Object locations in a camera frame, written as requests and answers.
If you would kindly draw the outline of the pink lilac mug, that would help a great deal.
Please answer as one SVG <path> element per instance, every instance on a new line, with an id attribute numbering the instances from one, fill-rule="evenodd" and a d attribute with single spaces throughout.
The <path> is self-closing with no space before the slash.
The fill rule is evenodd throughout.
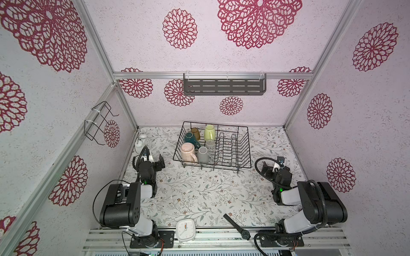
<path id="1" fill-rule="evenodd" d="M 184 162 L 198 162 L 198 158 L 195 154 L 195 147 L 192 143 L 183 143 L 180 147 L 180 153 Z"/>

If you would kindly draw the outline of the dark green cream mug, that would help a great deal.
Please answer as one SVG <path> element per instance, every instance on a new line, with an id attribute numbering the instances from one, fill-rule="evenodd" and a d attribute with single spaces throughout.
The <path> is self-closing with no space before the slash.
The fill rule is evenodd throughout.
<path id="1" fill-rule="evenodd" d="M 195 149 L 199 149 L 201 147 L 200 143 L 197 141 L 195 135 L 192 132 L 187 132 L 184 136 L 184 140 L 186 143 L 193 144 Z"/>

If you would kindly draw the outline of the grey cream mug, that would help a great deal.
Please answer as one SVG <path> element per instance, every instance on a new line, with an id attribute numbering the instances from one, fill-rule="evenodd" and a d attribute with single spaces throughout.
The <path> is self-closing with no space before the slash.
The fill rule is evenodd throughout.
<path id="1" fill-rule="evenodd" d="M 200 147 L 198 149 L 197 158 L 199 163 L 208 164 L 210 159 L 208 148 Z"/>

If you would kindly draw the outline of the amber glass cup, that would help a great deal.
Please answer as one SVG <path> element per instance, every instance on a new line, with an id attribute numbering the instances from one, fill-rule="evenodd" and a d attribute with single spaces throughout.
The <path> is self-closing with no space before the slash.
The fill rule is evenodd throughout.
<path id="1" fill-rule="evenodd" d="M 192 128 L 192 129 L 191 129 L 191 133 L 195 136 L 195 139 L 196 139 L 197 141 L 200 141 L 201 135 L 200 135 L 200 131 L 199 131 L 198 128 Z"/>

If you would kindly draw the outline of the black wire dish rack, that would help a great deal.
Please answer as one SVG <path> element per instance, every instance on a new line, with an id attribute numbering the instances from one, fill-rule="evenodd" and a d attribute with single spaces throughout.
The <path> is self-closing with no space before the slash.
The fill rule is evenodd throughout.
<path id="1" fill-rule="evenodd" d="M 236 172 L 252 167 L 249 128 L 238 125 L 213 125 L 216 131 L 216 140 L 215 145 L 211 148 L 208 163 L 195 163 L 183 160 L 180 148 L 185 143 L 185 135 L 191 132 L 193 128 L 197 128 L 201 135 L 199 144 L 205 147 L 204 132 L 207 125 L 207 123 L 183 122 L 174 150 L 174 161 L 181 163 L 183 167 L 207 167 Z"/>

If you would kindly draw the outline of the light green mug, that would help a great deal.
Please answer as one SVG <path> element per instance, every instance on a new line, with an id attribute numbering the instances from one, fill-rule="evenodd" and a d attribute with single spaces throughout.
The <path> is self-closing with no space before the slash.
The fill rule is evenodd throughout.
<path id="1" fill-rule="evenodd" d="M 204 130 L 204 140 L 216 140 L 216 130 L 215 127 L 211 124 L 206 125 L 206 128 Z"/>

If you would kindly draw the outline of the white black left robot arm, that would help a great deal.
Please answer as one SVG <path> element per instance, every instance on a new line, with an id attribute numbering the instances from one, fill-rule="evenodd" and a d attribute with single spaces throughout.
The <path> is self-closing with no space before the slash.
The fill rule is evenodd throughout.
<path id="1" fill-rule="evenodd" d="M 160 237 L 158 226 L 154 220 L 141 214 L 142 199 L 154 198 L 157 194 L 157 173 L 165 168 L 163 157 L 154 161 L 148 146 L 132 160 L 132 167 L 137 173 L 134 182 L 112 180 L 104 188 L 108 188 L 99 215 L 95 213 L 95 203 L 92 213 L 95 221 L 103 228 L 121 229 L 131 236 L 130 247 L 165 247 L 165 241 Z"/>

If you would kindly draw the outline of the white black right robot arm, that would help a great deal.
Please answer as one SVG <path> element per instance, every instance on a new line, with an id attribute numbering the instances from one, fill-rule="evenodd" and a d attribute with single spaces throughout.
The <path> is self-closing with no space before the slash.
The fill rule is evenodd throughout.
<path id="1" fill-rule="evenodd" d="M 304 246 L 303 235 L 347 221 L 347 208 L 329 183 L 308 180 L 291 185 L 293 175 L 284 157 L 259 158 L 255 170 L 273 184 L 271 193 L 278 206 L 302 208 L 295 215 L 279 220 L 274 230 L 255 234 L 254 243 L 262 255 L 266 255 L 262 247 L 290 247 L 294 252 L 298 246 Z"/>

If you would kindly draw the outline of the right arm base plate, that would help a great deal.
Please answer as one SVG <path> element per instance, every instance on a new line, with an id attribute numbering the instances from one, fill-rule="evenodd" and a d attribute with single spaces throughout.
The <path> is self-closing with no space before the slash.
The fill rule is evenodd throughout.
<path id="1" fill-rule="evenodd" d="M 274 230 L 260 230 L 258 239 L 262 247 L 303 247 L 305 246 L 301 233 L 278 233 Z"/>

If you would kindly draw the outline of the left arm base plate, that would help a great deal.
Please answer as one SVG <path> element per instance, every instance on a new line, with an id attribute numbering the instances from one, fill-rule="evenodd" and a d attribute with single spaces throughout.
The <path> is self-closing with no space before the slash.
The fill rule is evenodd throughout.
<path id="1" fill-rule="evenodd" d="M 168 249 L 174 246 L 175 231 L 159 230 L 154 231 L 151 235 L 137 237 L 132 236 L 130 242 L 131 249 Z"/>

